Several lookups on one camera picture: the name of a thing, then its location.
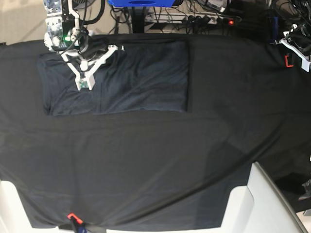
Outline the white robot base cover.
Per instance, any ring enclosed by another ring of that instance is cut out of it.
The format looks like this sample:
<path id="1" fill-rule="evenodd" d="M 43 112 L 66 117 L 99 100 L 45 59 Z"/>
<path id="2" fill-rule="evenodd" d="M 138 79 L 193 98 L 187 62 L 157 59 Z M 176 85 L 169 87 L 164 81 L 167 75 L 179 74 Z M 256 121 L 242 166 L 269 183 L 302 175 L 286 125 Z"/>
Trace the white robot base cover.
<path id="1" fill-rule="evenodd" d="M 222 233 L 306 233 L 307 229 L 276 184 L 255 162 L 247 185 L 230 192 Z"/>

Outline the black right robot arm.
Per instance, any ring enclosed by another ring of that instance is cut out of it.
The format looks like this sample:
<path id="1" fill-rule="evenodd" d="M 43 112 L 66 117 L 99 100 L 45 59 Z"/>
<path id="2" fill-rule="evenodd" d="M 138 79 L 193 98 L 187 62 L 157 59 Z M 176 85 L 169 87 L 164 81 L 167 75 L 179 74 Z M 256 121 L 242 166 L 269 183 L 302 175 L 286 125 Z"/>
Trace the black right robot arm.
<path id="1" fill-rule="evenodd" d="M 80 16 L 77 10 L 78 6 L 88 9 L 86 0 L 45 0 L 43 4 L 47 12 L 45 46 L 62 57 L 75 75 L 78 90 L 92 90 L 95 72 L 116 51 L 124 49 L 123 46 L 95 39 L 93 32 L 87 29 L 88 25 L 98 22 L 104 14 L 105 1 L 101 2 L 99 13 L 92 20 Z"/>

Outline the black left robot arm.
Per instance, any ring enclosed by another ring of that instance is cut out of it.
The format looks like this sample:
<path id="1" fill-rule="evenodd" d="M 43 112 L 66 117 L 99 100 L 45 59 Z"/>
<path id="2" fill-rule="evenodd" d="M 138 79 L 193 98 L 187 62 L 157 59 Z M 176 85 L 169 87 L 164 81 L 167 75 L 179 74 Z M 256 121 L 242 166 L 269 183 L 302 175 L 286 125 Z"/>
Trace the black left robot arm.
<path id="1" fill-rule="evenodd" d="M 309 0 L 271 0 L 274 44 L 286 48 L 285 66 L 293 67 L 300 59 L 300 67 L 311 71 L 311 2 Z"/>

